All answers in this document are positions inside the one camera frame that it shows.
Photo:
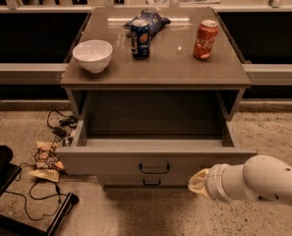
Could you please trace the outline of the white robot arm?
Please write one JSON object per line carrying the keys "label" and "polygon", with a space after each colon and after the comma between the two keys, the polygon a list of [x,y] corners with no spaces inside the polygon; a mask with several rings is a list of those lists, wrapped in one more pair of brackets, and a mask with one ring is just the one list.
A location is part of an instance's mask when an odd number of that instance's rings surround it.
{"label": "white robot arm", "polygon": [[268,155],[256,155],[244,164],[215,164],[191,177],[188,188],[207,199],[275,202],[292,206],[292,166]]}

